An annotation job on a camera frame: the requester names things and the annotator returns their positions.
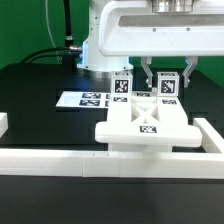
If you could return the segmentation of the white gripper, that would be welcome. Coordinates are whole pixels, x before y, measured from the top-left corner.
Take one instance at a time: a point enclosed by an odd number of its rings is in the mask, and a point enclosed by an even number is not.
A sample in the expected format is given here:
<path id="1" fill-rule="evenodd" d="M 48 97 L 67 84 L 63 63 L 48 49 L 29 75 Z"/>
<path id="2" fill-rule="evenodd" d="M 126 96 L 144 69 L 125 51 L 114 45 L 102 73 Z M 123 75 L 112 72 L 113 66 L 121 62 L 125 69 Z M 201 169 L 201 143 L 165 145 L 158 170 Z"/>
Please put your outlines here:
<path id="1" fill-rule="evenodd" d="M 187 88 L 197 56 L 224 55 L 224 0 L 193 0 L 190 12 L 165 13 L 152 0 L 112 0 L 102 10 L 98 46 L 105 56 L 187 56 Z M 149 88 L 151 57 L 141 58 Z"/>

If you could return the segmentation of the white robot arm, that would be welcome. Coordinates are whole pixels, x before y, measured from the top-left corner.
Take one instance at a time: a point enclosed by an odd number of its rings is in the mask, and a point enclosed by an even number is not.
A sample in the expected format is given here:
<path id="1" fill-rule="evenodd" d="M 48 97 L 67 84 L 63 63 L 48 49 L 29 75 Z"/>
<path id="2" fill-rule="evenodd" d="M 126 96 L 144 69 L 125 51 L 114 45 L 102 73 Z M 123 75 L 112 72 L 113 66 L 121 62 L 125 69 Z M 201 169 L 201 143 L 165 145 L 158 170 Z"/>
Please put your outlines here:
<path id="1" fill-rule="evenodd" d="M 224 0 L 90 0 L 80 67 L 98 75 L 130 69 L 148 76 L 154 57 L 186 58 L 184 82 L 200 56 L 224 56 Z"/>

